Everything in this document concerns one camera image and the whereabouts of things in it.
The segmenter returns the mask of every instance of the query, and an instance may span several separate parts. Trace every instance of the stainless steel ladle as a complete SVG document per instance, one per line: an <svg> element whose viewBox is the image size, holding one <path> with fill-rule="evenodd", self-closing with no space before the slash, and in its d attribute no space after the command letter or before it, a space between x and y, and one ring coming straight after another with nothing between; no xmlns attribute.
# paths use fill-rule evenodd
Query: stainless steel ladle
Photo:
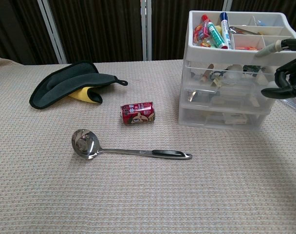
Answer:
<svg viewBox="0 0 296 234"><path fill-rule="evenodd" d="M103 149L99 145L97 136L87 130L79 129L72 135L72 147L74 151L83 158L93 159L102 153L116 153L126 155L139 155L148 157L161 157L170 159L191 159L192 155L174 150L118 150L118 149Z"/></svg>

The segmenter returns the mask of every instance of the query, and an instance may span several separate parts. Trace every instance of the oven mitt hanging loop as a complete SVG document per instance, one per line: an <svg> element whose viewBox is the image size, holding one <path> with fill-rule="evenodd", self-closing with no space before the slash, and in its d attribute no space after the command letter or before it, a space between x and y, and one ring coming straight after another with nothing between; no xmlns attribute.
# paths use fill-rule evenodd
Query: oven mitt hanging loop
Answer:
<svg viewBox="0 0 296 234"><path fill-rule="evenodd" d="M32 93L29 103L36 109L44 109L67 95L82 101L102 103L96 88L112 83L128 84L116 76L98 73L91 62L78 62L44 78Z"/></svg>

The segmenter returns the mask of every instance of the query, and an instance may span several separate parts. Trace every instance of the plastic drawer organizer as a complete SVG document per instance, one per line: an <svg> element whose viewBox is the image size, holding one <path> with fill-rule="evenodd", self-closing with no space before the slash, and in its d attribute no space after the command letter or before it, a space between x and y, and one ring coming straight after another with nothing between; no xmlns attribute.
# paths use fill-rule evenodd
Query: plastic drawer organizer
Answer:
<svg viewBox="0 0 296 234"><path fill-rule="evenodd" d="M196 127L257 131L275 102L261 90L276 87L278 66L296 58L283 51L257 58L257 51L194 46L193 30L206 14L220 24L218 11L190 11L185 42L179 124ZM282 13L227 12L229 26L263 35L232 35L233 48L254 46L259 50L278 39L296 38ZM257 26L260 20L266 26Z"/></svg>

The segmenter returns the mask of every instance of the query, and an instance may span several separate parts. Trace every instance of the red can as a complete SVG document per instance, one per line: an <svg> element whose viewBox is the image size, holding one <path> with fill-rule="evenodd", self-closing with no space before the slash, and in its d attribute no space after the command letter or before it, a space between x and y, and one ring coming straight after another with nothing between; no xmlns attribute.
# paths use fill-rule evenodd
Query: red can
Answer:
<svg viewBox="0 0 296 234"><path fill-rule="evenodd" d="M121 106L120 116L124 124L153 122L155 119L152 102L142 102Z"/></svg>

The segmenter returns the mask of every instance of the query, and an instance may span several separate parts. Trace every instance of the oven mitt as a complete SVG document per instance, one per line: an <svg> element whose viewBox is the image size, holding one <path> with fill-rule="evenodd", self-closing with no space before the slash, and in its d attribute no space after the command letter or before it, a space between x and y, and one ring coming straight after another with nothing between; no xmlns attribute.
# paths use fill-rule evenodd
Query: oven mitt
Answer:
<svg viewBox="0 0 296 234"><path fill-rule="evenodd" d="M82 101L102 103L103 99L95 92L96 87L116 82L124 86L128 84L116 76L98 73L90 62L78 62L44 78L32 93L29 103L36 109L44 109L67 95Z"/></svg>

